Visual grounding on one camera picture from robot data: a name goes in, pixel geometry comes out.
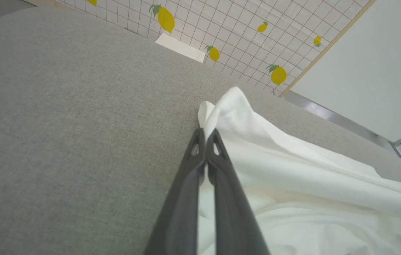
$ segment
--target wooden trim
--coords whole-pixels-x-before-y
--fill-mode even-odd
[[[323,57],[327,53],[328,50],[331,49],[331,47],[348,31],[348,29],[353,26],[356,21],[363,16],[363,14],[371,7],[376,0],[370,0],[367,5],[361,9],[361,11],[347,24],[347,26],[332,40],[332,42],[322,51],[320,54],[310,63],[306,69],[304,69],[301,74],[282,92],[279,97],[282,98],[311,68],[314,66],[320,58]]]
[[[63,10],[74,10],[73,8],[63,5],[62,3],[57,2],[55,0],[24,0],[24,1],[38,7],[52,7],[52,8],[61,8]]]

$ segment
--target lemon sticker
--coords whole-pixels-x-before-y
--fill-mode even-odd
[[[215,62],[218,61],[218,59],[219,59],[218,49],[213,46],[210,46],[210,45],[207,45],[205,48],[207,49],[207,52],[210,52],[211,60],[213,60]]]
[[[273,72],[271,74],[271,81],[273,83],[275,83],[276,85],[278,85],[278,86],[281,85],[285,81],[285,79],[287,78],[286,71],[284,70],[284,68],[282,68],[279,65],[271,64],[265,69],[268,69],[268,73]]]
[[[153,11],[153,16],[158,15],[158,22],[160,26],[169,33],[172,33],[172,29],[175,27],[175,20],[172,14],[161,5],[151,5],[148,11]]]
[[[257,28],[257,32],[263,32],[268,27],[268,21],[264,21],[260,26]]]
[[[314,45],[315,45],[316,47],[320,47],[320,46],[322,45],[321,41],[322,41],[322,38],[320,37],[320,35],[318,35],[318,36],[315,37],[315,39],[314,39]]]

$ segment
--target white cloth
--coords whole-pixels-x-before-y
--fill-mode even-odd
[[[197,116],[205,137],[220,132],[272,254],[401,254],[401,182],[285,134],[236,87],[216,106],[203,102]],[[199,254],[215,254],[208,181],[200,187]]]

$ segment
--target green leaf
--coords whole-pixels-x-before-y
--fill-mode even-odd
[[[279,67],[278,65],[273,65],[273,66],[270,68],[270,70],[268,70],[268,71],[269,71],[268,73],[271,73],[272,71],[275,71],[276,68],[278,68],[278,67]]]
[[[153,16],[156,17],[156,15],[158,14],[158,12],[160,11],[161,5],[155,5],[153,7]]]

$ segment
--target gray fabric cushion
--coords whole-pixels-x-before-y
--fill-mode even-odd
[[[229,77],[80,13],[0,18],[0,254],[140,254],[198,127]],[[401,160],[239,85],[283,131],[401,181]]]

